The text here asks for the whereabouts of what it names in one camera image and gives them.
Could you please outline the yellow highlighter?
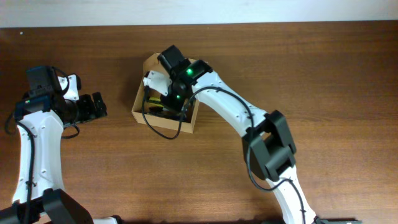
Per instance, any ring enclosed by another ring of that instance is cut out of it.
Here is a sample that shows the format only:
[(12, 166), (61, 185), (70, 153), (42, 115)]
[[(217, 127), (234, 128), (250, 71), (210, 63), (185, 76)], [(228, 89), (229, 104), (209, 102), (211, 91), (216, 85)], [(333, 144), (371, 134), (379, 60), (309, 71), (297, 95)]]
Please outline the yellow highlighter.
[(146, 99), (146, 102), (148, 102), (149, 104), (152, 104), (154, 106), (158, 106), (158, 107), (164, 107), (160, 98), (156, 98), (156, 97), (148, 97)]

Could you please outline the black sharpie marker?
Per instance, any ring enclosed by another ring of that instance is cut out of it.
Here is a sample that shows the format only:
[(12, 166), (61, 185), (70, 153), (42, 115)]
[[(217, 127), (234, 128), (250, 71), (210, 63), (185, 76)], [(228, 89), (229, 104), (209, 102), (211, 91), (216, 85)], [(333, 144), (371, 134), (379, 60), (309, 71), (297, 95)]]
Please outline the black sharpie marker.
[(151, 107), (151, 108), (149, 108), (149, 111), (151, 113), (161, 113), (161, 112), (163, 112), (163, 108), (162, 107)]

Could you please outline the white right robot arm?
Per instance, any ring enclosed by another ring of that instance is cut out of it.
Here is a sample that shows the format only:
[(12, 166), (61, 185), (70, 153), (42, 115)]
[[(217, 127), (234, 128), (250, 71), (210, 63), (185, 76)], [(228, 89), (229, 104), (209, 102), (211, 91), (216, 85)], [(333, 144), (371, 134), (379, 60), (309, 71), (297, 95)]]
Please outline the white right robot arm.
[(297, 151), (285, 116), (268, 113), (239, 96), (204, 61), (189, 61), (174, 45), (158, 57), (171, 83), (162, 103), (180, 117), (197, 100), (217, 112), (239, 134), (248, 176), (262, 192), (273, 192), (285, 223), (319, 223), (298, 181)]

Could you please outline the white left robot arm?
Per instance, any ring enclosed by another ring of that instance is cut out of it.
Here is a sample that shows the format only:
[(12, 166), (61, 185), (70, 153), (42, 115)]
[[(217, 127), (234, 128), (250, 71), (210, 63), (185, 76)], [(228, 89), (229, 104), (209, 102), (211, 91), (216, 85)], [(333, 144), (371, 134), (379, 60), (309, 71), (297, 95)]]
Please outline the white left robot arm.
[(21, 140), (19, 178), (12, 205), (1, 223), (123, 223), (118, 215), (94, 219), (64, 188), (60, 145), (68, 127), (105, 117), (101, 93), (79, 95), (78, 75), (43, 65), (27, 72), (29, 90), (16, 103), (14, 120)]

